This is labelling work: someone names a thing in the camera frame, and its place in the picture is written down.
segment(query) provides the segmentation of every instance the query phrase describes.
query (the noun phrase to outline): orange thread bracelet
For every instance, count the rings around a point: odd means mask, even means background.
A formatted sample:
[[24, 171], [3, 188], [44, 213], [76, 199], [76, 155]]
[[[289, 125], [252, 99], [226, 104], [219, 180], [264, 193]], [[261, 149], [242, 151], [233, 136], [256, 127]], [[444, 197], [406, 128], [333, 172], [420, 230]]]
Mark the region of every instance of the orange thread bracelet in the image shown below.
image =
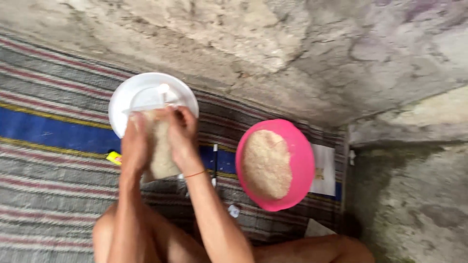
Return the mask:
[[184, 178], [189, 178], [189, 177], [192, 177], [192, 176], [196, 176], [196, 175], [202, 174], [202, 173], [204, 173], [204, 172], [205, 172], [205, 171], [196, 173], [196, 174], [194, 174], [194, 175], [184, 176]]

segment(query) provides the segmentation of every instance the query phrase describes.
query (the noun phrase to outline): person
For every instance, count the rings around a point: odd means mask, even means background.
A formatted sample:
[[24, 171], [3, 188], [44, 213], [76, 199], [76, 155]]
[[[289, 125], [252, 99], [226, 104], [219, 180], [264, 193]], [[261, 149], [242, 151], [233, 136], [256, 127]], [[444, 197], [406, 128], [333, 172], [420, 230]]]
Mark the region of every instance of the person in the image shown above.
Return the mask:
[[143, 203], [140, 177], [150, 159], [146, 118], [133, 112], [122, 139], [118, 201], [96, 221], [96, 263], [373, 262], [369, 250], [342, 235], [252, 247], [217, 196], [197, 150], [197, 119], [167, 107], [172, 158], [185, 176], [203, 244]]

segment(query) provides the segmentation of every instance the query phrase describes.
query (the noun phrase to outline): striped mat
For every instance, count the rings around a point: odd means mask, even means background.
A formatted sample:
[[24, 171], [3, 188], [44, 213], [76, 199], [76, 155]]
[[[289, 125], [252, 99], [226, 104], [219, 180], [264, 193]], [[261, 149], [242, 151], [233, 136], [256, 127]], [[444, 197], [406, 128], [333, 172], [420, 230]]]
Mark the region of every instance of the striped mat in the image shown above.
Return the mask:
[[[0, 263], [93, 261], [93, 224], [117, 197], [119, 168], [105, 156], [120, 148], [120, 140], [107, 107], [114, 89], [136, 74], [0, 29]], [[309, 193], [290, 209], [266, 212], [242, 191], [234, 153], [250, 126], [284, 117], [188, 85], [200, 106], [203, 161], [213, 169], [212, 146], [218, 144], [219, 195], [240, 208], [238, 222], [255, 245], [303, 237], [308, 218], [338, 230], [343, 133], [290, 120], [310, 142], [335, 148], [336, 197]], [[174, 178], [142, 191], [148, 204], [190, 231], [193, 209], [176, 194]]]

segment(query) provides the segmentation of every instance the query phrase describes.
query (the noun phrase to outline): white plate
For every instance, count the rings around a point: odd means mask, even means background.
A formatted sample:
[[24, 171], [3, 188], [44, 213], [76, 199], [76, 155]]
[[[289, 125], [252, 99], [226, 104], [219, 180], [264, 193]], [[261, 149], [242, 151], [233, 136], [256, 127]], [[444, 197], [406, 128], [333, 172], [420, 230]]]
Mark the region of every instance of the white plate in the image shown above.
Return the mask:
[[127, 127], [128, 115], [125, 114], [125, 111], [135, 107], [162, 105], [158, 87], [164, 83], [169, 85], [166, 103], [187, 106], [198, 118], [197, 99], [190, 88], [180, 79], [164, 73], [139, 74], [120, 84], [110, 98], [109, 122], [119, 138], [124, 136]]

